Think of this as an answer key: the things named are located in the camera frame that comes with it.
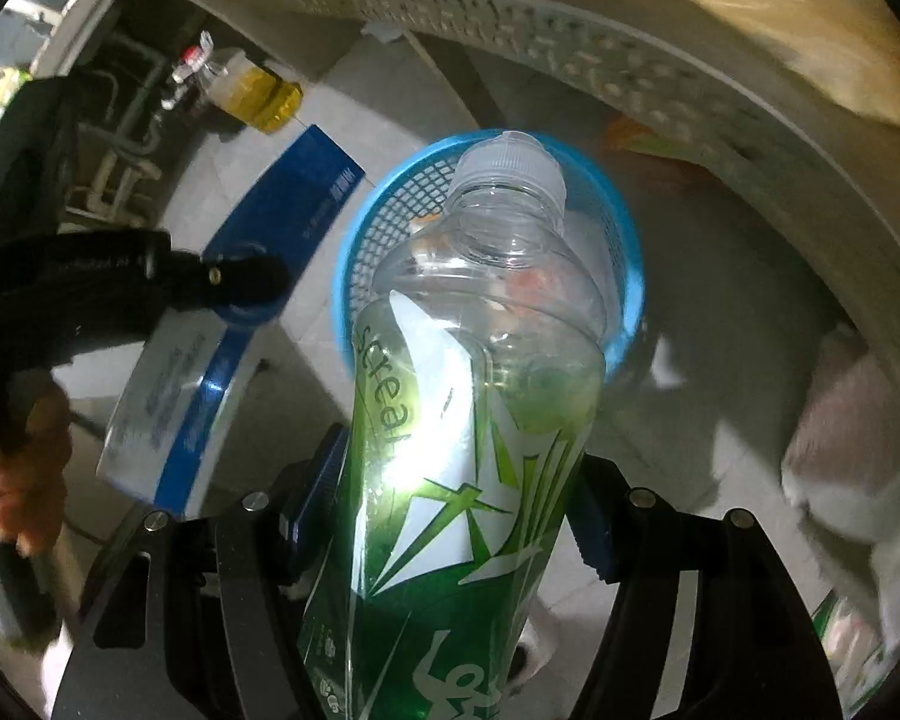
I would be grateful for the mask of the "person left hand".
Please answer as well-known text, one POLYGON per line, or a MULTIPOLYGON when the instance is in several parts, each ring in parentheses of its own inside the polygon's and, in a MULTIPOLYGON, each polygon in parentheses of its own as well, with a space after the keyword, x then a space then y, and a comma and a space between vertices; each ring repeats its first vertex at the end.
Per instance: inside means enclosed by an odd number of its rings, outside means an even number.
POLYGON ((22 557, 51 550, 63 528, 70 417, 68 397, 50 380, 30 410, 20 449, 6 454, 0 447, 0 543, 22 557))

